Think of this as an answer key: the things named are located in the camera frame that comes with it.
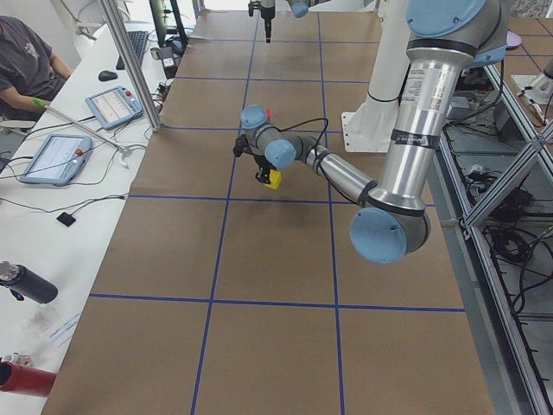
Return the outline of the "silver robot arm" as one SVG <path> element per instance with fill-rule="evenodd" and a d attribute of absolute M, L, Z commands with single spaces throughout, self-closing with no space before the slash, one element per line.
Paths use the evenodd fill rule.
<path fill-rule="evenodd" d="M 408 2 L 405 52 L 410 67 L 379 180 L 314 137 L 282 132 L 260 105 L 242 111 L 244 132 L 235 141 L 234 155 L 252 156 L 263 184 L 270 184 L 271 172 L 294 161 L 305 163 L 360 206 L 349 230 L 360 256 L 376 264 L 402 259 L 430 233 L 422 190 L 457 80 L 464 69 L 504 58 L 510 8 L 508 1 Z"/>
<path fill-rule="evenodd" d="M 287 3 L 294 17 L 301 18 L 305 16 L 310 8 L 315 7 L 320 3 L 326 3 L 327 0 L 288 0 Z M 276 16 L 276 1 L 275 0 L 259 0 L 250 1 L 248 3 L 248 14 L 253 16 L 254 11 L 259 10 L 260 16 L 264 21 L 265 41 L 271 42 L 272 20 Z"/>

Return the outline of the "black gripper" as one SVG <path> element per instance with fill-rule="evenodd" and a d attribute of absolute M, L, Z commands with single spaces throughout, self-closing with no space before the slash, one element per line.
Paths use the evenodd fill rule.
<path fill-rule="evenodd" d="M 269 183 L 270 171 L 275 167 L 265 158 L 265 156 L 254 154 L 253 158 L 260 169 L 255 174 L 256 179 L 261 183 Z"/>
<path fill-rule="evenodd" d="M 275 0 L 260 0 L 259 1 L 261 17 L 264 19 L 265 42 L 271 43 L 272 23 L 275 18 L 276 1 Z"/>

